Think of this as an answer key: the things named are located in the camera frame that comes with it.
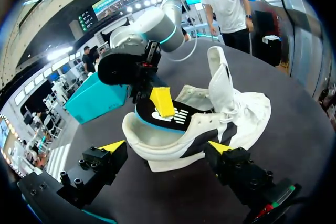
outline shoe insole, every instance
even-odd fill
[[[213,113],[212,110],[201,111],[174,100],[173,106],[175,115],[162,118],[150,99],[141,99],[135,106],[135,113],[144,124],[173,132],[185,132],[196,113]]]

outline teal box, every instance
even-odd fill
[[[84,124],[123,106],[126,97],[127,85],[106,85],[94,73],[76,90],[65,107],[80,124]]]

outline round black platform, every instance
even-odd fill
[[[251,55],[201,39],[195,54],[184,62],[170,62],[163,53],[159,77],[171,86],[173,98],[185,84],[207,88],[211,76],[206,52],[214,45],[224,48],[236,89],[262,92],[271,100],[269,123],[250,149],[253,159],[273,171],[276,182],[291,178],[303,186],[301,196],[309,195],[328,162],[334,130],[322,109],[294,80]],[[183,58],[193,46],[192,41],[186,43],[175,57]],[[66,169],[90,146],[125,140],[121,124],[131,111],[134,104],[129,99],[125,106],[80,125]],[[126,224],[241,223],[248,213],[230,188],[217,181],[204,160],[184,169],[152,173],[133,150],[128,149],[128,153],[112,186],[105,186],[87,208],[91,212]],[[288,215],[296,211],[293,207]]]

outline logo on insole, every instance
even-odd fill
[[[174,110],[175,110],[174,116],[169,116],[168,118],[162,118],[158,113],[157,109],[155,108],[155,112],[152,113],[152,117],[167,122],[171,122],[174,119],[176,123],[184,124],[185,119],[187,118],[189,112],[185,110],[178,111],[177,108],[174,108]]]

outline white sneaker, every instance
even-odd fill
[[[123,120],[127,141],[153,172],[183,168],[203,158],[204,144],[209,140],[247,150],[268,123],[269,99],[264,94],[233,89],[222,48],[210,48],[208,59],[212,74],[209,89],[184,86],[176,99],[181,104],[174,103],[184,106],[183,114],[177,108],[174,117],[160,118],[154,107],[146,107],[147,115],[155,115],[155,121],[144,116],[143,106],[138,103],[137,113],[129,113]],[[170,124],[162,127],[162,121]]]

